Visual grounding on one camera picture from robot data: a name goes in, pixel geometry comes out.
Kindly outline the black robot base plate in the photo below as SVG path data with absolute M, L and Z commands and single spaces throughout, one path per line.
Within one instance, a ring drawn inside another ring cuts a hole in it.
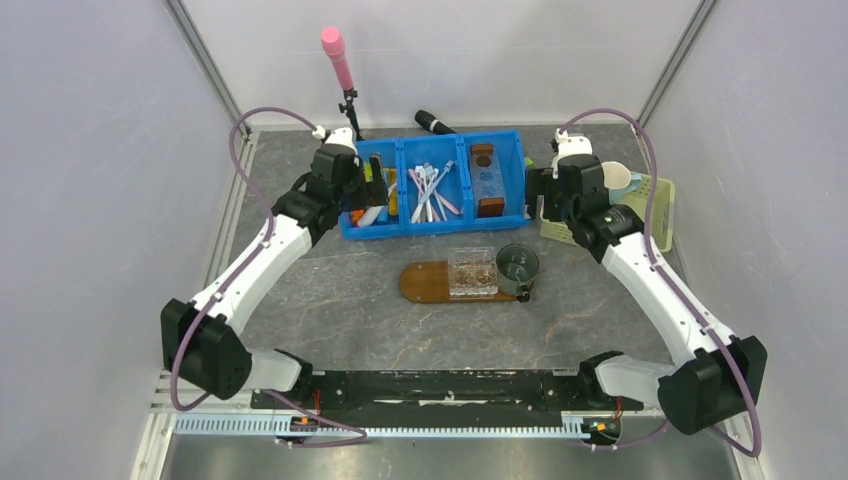
M 286 398 L 331 420 L 365 427 L 554 426 L 563 412 L 641 411 L 566 370 L 325 370 Z

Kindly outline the light blue toothbrush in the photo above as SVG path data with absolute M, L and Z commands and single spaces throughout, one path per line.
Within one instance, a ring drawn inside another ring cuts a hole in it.
M 445 197 L 442 196 L 438 191 L 438 187 L 442 183 L 442 180 L 452 170 L 453 165 L 454 165 L 453 161 L 448 161 L 446 163 L 444 169 L 441 170 L 440 173 L 434 178 L 434 180 L 428 185 L 427 189 L 425 190 L 425 193 L 423 194 L 423 199 L 424 199 L 425 205 L 428 204 L 430 198 L 433 195 L 436 196 L 436 203 L 439 206 L 439 210 L 442 212 L 442 215 L 441 215 L 442 220 L 447 219 L 447 216 L 444 212 L 445 209 L 452 212 L 454 215 L 460 214 L 460 210 L 455 205 L 453 205 L 450 201 L 446 200 Z

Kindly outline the acrylic holder with wood ends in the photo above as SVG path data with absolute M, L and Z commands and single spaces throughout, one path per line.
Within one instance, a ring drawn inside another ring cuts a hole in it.
M 500 217 L 506 208 L 506 194 L 499 157 L 491 143 L 472 144 L 469 169 L 475 216 Z

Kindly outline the black microphone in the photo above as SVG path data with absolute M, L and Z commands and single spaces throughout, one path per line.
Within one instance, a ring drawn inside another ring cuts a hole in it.
M 456 134 L 454 129 L 444 124 L 434 114 L 426 110 L 418 110 L 414 115 L 414 120 L 421 128 L 434 135 Z

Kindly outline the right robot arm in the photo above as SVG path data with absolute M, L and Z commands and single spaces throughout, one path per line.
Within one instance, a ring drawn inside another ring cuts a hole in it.
M 528 214 L 562 221 L 576 242 L 612 274 L 651 320 L 671 364 L 640 361 L 619 351 L 580 365 L 580 400 L 602 408 L 615 397 L 659 407 L 679 432 L 692 435 L 757 403 L 768 353 L 755 336 L 741 338 L 698 301 L 657 253 L 644 224 L 626 205 L 613 205 L 600 160 L 563 157 L 526 173 Z

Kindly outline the dark green enamel mug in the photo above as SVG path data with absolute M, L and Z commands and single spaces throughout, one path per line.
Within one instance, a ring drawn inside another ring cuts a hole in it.
M 540 270 L 535 251 L 523 244 L 509 244 L 497 252 L 495 262 L 499 291 L 513 296 L 520 303 L 528 302 Z

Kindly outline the light green plastic basket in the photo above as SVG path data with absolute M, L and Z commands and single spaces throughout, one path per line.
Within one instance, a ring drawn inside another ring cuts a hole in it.
M 643 175 L 642 185 L 634 192 L 626 194 L 619 203 L 631 207 L 644 220 L 652 182 L 649 175 L 640 174 Z M 654 201 L 651 204 L 651 232 L 656 246 L 662 253 L 670 251 L 673 245 L 675 193 L 675 185 L 671 181 L 658 179 Z M 554 223 L 540 218 L 539 235 L 549 240 L 577 246 L 572 232 L 564 223 Z

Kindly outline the white toothpaste tube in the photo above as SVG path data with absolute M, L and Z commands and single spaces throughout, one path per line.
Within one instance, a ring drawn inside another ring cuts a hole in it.
M 386 212 L 386 205 L 372 206 L 365 210 L 365 212 L 359 217 L 356 225 L 358 228 L 368 227 L 374 224 L 378 218 Z

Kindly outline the clear acrylic toothbrush holder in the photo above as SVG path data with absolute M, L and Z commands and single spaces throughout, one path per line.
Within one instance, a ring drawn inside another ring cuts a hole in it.
M 499 287 L 493 247 L 454 248 L 449 251 L 447 262 L 451 301 L 495 297 Z

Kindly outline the blue three-compartment bin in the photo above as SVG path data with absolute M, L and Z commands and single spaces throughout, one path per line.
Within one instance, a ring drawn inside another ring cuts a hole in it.
M 490 231 L 523 227 L 526 165 L 516 130 L 396 137 L 357 144 L 379 159 L 397 211 L 383 207 L 374 222 L 340 217 L 347 240 Z

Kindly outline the oval wooden tray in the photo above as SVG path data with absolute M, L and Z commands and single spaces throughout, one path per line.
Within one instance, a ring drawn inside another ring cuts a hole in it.
M 517 301 L 513 296 L 501 293 L 499 289 L 492 299 L 451 301 L 448 295 L 447 260 L 410 264 L 400 274 L 399 286 L 407 300 L 420 304 Z

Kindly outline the pink microphone on stand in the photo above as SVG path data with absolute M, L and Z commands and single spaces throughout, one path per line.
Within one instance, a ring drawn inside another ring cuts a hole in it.
M 321 43 L 325 55 L 332 64 L 342 90 L 343 101 L 339 104 L 339 111 L 348 119 L 354 130 L 355 139 L 362 141 L 363 137 L 354 105 L 354 101 L 358 97 L 358 91 L 354 86 L 352 73 L 346 58 L 345 40 L 336 27 L 330 26 L 322 30 Z

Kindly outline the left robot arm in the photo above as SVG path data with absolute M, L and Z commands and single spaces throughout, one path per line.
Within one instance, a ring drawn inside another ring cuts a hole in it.
M 270 389 L 290 407 L 306 405 L 314 381 L 302 373 L 305 362 L 284 351 L 252 351 L 241 335 L 271 287 L 343 213 L 384 206 L 388 197 L 378 155 L 322 145 L 309 172 L 278 198 L 271 218 L 224 273 L 192 299 L 163 307 L 163 360 L 172 380 L 222 400 L 243 389 Z

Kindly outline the light blue mug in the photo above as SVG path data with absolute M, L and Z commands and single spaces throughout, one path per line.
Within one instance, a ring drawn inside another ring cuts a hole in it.
M 625 165 L 615 161 L 601 163 L 604 187 L 608 191 L 609 202 L 619 203 L 628 193 L 637 190 L 643 182 L 643 175 L 634 173 Z

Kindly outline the white toothbrush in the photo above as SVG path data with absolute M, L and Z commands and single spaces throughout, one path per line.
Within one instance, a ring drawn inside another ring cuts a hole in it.
M 427 166 L 416 166 L 408 170 L 408 175 L 418 190 L 418 199 L 411 215 L 411 222 L 436 222 L 441 219 L 431 200 L 430 190 L 433 169 Z

